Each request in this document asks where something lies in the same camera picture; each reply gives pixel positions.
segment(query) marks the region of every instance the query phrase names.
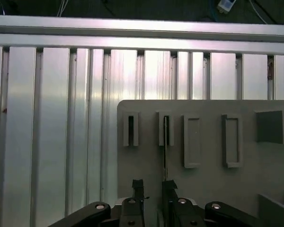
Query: wire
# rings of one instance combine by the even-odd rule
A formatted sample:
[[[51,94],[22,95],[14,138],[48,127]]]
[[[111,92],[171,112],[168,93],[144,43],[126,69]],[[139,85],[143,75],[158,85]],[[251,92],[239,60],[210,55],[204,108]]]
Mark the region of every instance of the wire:
[[[61,11],[63,5],[64,5],[64,0],[61,1],[60,7],[59,7],[59,10],[58,10],[58,13],[57,13],[57,17],[60,16],[60,11]]]
[[[65,11],[65,8],[66,8],[67,3],[68,3],[68,0],[66,0],[66,3],[64,4],[64,7],[62,8],[62,11],[61,11],[61,13],[60,13],[60,16],[61,16],[62,13]]]
[[[210,8],[210,12],[212,14],[212,17],[213,17],[214,21],[218,22],[218,19],[217,19],[217,16],[216,16],[216,13],[215,13],[214,7],[213,7],[213,1],[214,0],[209,0],[209,8]]]
[[[257,1],[254,0],[257,6],[269,17],[269,19],[274,22],[275,24],[278,24],[278,22],[268,13],[268,11]]]
[[[257,14],[257,16],[263,21],[264,24],[267,24],[267,25],[268,25],[268,23],[267,23],[267,22],[261,17],[261,15],[258,13],[258,11],[256,10],[256,8],[255,8],[254,4],[252,3],[252,1],[249,0],[249,2],[250,2],[250,4],[251,4],[251,6],[252,6],[254,12]]]
[[[5,16],[5,10],[4,10],[4,7],[3,7],[1,0],[0,0],[0,5],[1,5],[1,8],[2,8],[2,14]]]
[[[106,0],[101,0],[103,6],[106,8],[106,10],[112,15],[113,17],[117,17],[116,14],[107,6]]]

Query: metal screw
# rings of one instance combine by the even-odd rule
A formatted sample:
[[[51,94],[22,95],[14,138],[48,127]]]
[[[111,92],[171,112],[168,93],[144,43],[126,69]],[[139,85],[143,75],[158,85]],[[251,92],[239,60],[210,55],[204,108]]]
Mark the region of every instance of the metal screw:
[[[103,206],[103,205],[97,205],[96,208],[97,208],[98,210],[101,210],[101,209],[104,208],[104,206]]]
[[[214,204],[212,205],[212,208],[218,210],[218,209],[221,208],[221,206],[220,206],[219,204],[214,203]]]
[[[186,203],[186,200],[185,199],[179,199],[178,202],[184,204],[184,203]]]

